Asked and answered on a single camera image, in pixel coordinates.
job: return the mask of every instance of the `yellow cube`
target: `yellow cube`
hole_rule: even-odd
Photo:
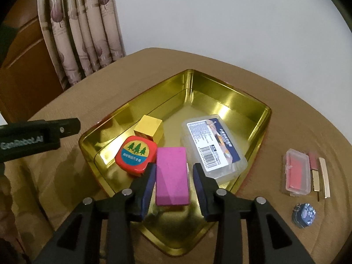
[[[159,143],[164,134],[163,120],[144,115],[134,128],[134,133],[136,136]]]

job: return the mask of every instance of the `curtain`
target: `curtain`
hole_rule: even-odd
[[[123,56],[113,0],[37,0],[44,40],[63,89]]]

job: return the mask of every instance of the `metal screw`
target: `metal screw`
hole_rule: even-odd
[[[262,196],[259,196],[256,198],[256,201],[259,203],[259,204],[265,204],[266,203],[266,199],[263,198]]]
[[[84,200],[83,200],[83,203],[85,205],[87,204],[91,204],[93,202],[93,199],[91,197],[86,197]]]
[[[132,193],[132,190],[131,189],[123,189],[122,190],[122,194],[123,195],[130,195]]]
[[[224,195],[227,194],[227,190],[225,190],[225,189],[217,189],[217,190],[216,190],[216,194],[217,194],[217,195],[224,196]]]

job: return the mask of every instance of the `round tree logo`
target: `round tree logo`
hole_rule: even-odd
[[[124,145],[121,151],[122,160],[131,166],[143,163],[149,156],[149,147],[143,141],[130,141]]]

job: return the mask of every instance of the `gold tray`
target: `gold tray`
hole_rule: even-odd
[[[249,172],[268,126],[271,109],[257,99],[214,77],[183,71],[143,92],[85,132],[79,145],[107,195],[130,186],[133,177],[119,168],[114,157],[143,115],[162,119],[164,138],[159,146],[180,146],[181,123],[189,118],[218,114],[227,124],[248,160],[247,169],[221,187],[236,192]],[[205,222],[190,176],[191,204],[158,207],[155,188],[146,219],[132,223],[152,243],[172,256],[189,252],[212,223]]]

